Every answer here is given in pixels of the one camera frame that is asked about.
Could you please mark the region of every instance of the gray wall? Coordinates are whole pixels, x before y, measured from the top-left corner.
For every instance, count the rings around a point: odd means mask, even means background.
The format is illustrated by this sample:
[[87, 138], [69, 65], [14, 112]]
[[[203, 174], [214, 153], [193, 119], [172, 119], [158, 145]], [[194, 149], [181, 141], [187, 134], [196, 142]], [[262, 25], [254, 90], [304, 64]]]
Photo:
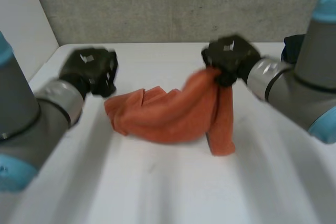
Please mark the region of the gray wall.
[[316, 0], [40, 0], [58, 42], [251, 41], [304, 33]]

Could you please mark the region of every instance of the light blue joint cap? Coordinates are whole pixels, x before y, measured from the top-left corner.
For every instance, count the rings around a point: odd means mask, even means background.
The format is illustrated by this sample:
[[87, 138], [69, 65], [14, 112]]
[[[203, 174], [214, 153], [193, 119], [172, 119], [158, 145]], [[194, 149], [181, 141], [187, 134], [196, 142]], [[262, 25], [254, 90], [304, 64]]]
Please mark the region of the light blue joint cap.
[[312, 18], [319, 22], [336, 23], [336, 0], [319, 0]]
[[0, 31], [0, 66], [13, 56], [13, 49]]
[[0, 154], [0, 192], [19, 192], [37, 175], [37, 169], [17, 158]]
[[336, 142], [336, 107], [321, 115], [308, 129], [308, 132], [326, 144]]

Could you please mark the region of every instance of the orange towel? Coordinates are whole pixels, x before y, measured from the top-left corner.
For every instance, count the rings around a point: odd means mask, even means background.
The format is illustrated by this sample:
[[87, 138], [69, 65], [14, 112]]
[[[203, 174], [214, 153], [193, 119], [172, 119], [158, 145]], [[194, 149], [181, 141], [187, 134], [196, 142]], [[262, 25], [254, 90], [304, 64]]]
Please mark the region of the orange towel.
[[207, 133], [213, 155], [235, 151], [232, 142], [232, 87], [219, 87], [219, 70], [207, 68], [191, 75], [182, 91], [160, 87], [136, 90], [107, 100], [105, 111], [115, 131], [145, 140], [173, 144], [196, 140]]

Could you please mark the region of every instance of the white tabletop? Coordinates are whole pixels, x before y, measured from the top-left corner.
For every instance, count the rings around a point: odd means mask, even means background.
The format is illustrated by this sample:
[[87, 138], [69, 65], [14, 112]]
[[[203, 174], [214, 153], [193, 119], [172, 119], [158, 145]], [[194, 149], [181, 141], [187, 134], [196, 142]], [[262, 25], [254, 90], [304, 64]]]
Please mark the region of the white tabletop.
[[[117, 94], [180, 88], [203, 66], [204, 43], [105, 44], [118, 55]], [[282, 43], [256, 43], [280, 57]], [[75, 47], [60, 47], [30, 82], [56, 76]], [[336, 223], [336, 145], [326, 146], [234, 85], [236, 153], [207, 141], [159, 145], [113, 131], [103, 99], [89, 96], [80, 123], [22, 194], [7, 195], [7, 223]]]

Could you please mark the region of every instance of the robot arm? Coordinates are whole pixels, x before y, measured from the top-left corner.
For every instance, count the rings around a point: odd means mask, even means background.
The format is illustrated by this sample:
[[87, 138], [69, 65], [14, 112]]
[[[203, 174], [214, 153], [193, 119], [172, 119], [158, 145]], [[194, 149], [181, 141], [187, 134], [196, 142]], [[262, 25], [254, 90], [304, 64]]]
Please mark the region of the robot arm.
[[106, 49], [71, 53], [59, 77], [32, 93], [0, 33], [0, 191], [21, 191], [81, 115], [87, 93], [108, 97], [118, 67]]
[[258, 98], [324, 143], [336, 142], [336, 0], [319, 0], [297, 64], [262, 58], [239, 36], [202, 51], [206, 65], [221, 68], [221, 85], [242, 78]]

